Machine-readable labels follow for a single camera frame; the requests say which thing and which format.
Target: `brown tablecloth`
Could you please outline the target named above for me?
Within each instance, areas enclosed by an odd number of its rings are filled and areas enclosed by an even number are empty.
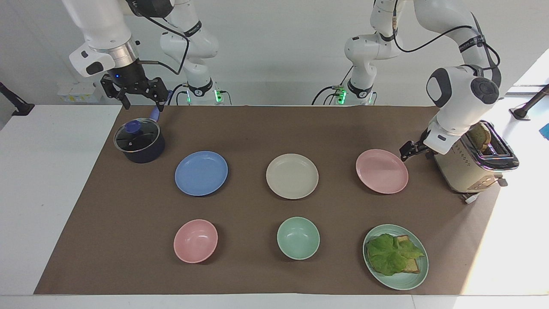
[[[410,182],[394,195],[376,194],[355,172],[363,151],[398,154],[416,140],[436,108],[166,107],[159,120],[166,150],[139,165],[112,138],[150,110],[120,112],[36,294],[461,294],[498,189],[465,205],[424,156],[406,162]],[[214,194],[190,197],[173,175],[201,150],[224,156],[229,177]],[[284,200],[267,186],[268,164],[284,153],[318,168],[318,187],[302,200]],[[305,261],[277,246],[278,226],[292,216],[312,220],[321,234],[318,252]],[[219,244],[205,262],[185,264],[173,237],[196,218],[215,224]],[[429,274],[414,290],[386,288],[365,266],[364,237],[384,223],[409,229],[425,245]]]

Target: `green lettuce leaf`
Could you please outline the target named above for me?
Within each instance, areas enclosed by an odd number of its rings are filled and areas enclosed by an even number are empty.
[[[396,237],[382,234],[367,244],[368,259],[372,268],[384,275],[401,273],[410,258],[424,254],[411,241],[398,242]]]

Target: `beige plate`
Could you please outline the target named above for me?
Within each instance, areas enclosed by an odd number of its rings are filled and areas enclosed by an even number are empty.
[[[318,170],[311,160],[300,154],[283,154],[267,167],[267,183],[277,195],[297,200],[315,190]]]

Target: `pink bowl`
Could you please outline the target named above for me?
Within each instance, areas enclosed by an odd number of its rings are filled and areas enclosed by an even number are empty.
[[[185,223],[173,240],[173,250],[185,263],[200,263],[217,247],[217,230],[210,222],[196,219]]]
[[[356,160],[356,173],[368,188],[383,194],[400,192],[408,184],[408,169],[404,163],[381,149],[364,151]]]

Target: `white table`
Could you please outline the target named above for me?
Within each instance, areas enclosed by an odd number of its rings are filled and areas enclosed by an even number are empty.
[[[549,293],[549,267],[532,262],[509,269],[513,258],[499,256],[502,251],[540,260],[549,256],[545,238],[535,237],[547,235],[549,164],[545,156],[541,164],[537,154],[549,152],[549,141],[537,131],[549,122],[549,109],[533,109],[531,122],[510,120],[507,109],[523,102],[505,99],[485,117],[509,142],[521,166],[506,176],[509,187],[500,192],[465,294]],[[549,308],[549,296],[32,296],[119,110],[39,105],[0,131],[0,308]],[[514,243],[521,246],[502,250]]]

